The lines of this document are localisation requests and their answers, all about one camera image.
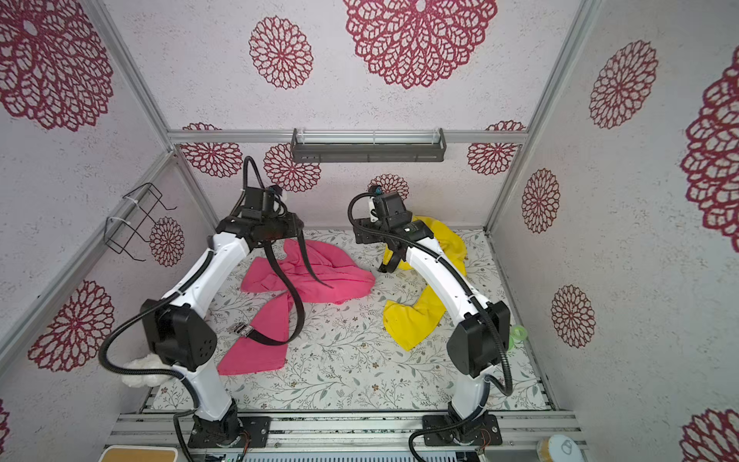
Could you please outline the pink trousers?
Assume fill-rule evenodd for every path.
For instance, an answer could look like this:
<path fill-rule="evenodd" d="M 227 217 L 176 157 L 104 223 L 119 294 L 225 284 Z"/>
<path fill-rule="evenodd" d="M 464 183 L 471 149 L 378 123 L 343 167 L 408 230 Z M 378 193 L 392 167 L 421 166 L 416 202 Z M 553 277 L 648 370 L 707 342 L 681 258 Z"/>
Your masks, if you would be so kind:
<path fill-rule="evenodd" d="M 306 248 L 318 279 L 309 275 L 294 240 L 284 242 L 286 257 L 278 262 L 303 303 L 342 304 L 371 293 L 375 277 L 370 271 L 359 268 L 344 250 L 317 241 L 308 241 Z M 271 339 L 286 340 L 294 301 L 267 258 L 258 257 L 253 261 L 241 290 L 246 294 L 277 293 L 255 316 L 252 324 Z M 265 346 L 251 339 L 240 339 L 221 359 L 217 371 L 226 377 L 277 371 L 285 366 L 287 351 L 286 345 Z"/>

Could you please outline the yellow trousers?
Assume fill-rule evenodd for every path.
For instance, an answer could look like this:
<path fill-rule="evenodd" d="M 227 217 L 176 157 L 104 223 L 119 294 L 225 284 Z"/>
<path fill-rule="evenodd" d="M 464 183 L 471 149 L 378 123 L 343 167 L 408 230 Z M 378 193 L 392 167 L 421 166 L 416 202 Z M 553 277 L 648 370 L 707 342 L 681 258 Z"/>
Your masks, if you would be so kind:
<path fill-rule="evenodd" d="M 462 275 L 467 275 L 465 260 L 468 252 L 463 240 L 442 221 L 430 217 L 415 219 L 430 228 L 448 260 Z M 412 306 L 388 300 L 383 311 L 383 325 L 393 340 L 409 352 L 436 329 L 445 313 L 442 300 L 430 286 L 426 286 Z"/>

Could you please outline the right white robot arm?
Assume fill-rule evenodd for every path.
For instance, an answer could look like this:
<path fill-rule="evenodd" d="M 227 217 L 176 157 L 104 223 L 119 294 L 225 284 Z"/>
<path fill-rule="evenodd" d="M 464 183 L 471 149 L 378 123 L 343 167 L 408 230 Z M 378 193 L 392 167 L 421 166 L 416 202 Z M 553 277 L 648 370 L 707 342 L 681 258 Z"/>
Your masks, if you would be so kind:
<path fill-rule="evenodd" d="M 489 300 L 471 286 L 444 254 L 430 227 L 414 219 L 399 194 L 383 194 L 373 187 L 354 196 L 348 209 L 362 199 L 369 203 L 369 217 L 348 215 L 356 242 L 386 244 L 391 261 L 381 267 L 382 271 L 391 273 L 398 263 L 409 264 L 440 298 L 454 323 L 446 352 L 458 377 L 448 411 L 425 416 L 423 427 L 409 440 L 423 439 L 429 447 L 501 445 L 498 422 L 488 411 L 487 402 L 491 390 L 509 397 L 514 388 L 507 354 L 510 308 L 502 300 Z"/>

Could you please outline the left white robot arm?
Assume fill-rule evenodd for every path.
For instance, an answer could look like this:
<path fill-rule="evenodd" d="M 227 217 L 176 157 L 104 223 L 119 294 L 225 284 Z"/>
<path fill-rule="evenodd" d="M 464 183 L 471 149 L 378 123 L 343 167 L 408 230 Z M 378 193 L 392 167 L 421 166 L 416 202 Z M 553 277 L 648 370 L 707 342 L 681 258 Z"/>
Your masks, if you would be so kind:
<path fill-rule="evenodd" d="M 294 340 L 305 323 L 305 309 L 298 290 L 279 268 L 273 243 L 301 240 L 303 223 L 290 212 L 282 190 L 245 187 L 234 211 L 224 218 L 208 239 L 208 248 L 186 274 L 179 287 L 163 300 L 142 306 L 142 323 L 151 353 L 178 375 L 194 400 L 195 437 L 211 446 L 229 447 L 242 442 L 246 433 L 238 406 L 219 379 L 214 355 L 217 334 L 205 320 L 211 302 L 230 273 L 254 249 L 263 249 L 268 263 L 285 284 L 296 308 Z"/>

